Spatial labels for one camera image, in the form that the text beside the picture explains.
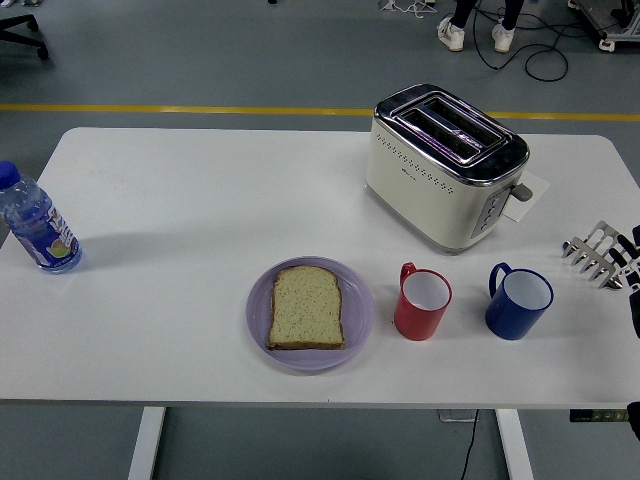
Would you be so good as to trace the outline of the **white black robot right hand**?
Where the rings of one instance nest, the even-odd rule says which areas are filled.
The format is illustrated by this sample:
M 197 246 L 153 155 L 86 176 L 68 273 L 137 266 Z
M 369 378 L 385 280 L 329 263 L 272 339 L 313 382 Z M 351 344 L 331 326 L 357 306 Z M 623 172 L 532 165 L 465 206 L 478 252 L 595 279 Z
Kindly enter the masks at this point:
M 639 250 L 623 234 L 615 235 L 616 245 L 608 250 L 616 273 L 621 274 L 631 289 L 629 305 L 632 324 L 636 336 L 639 336 Z

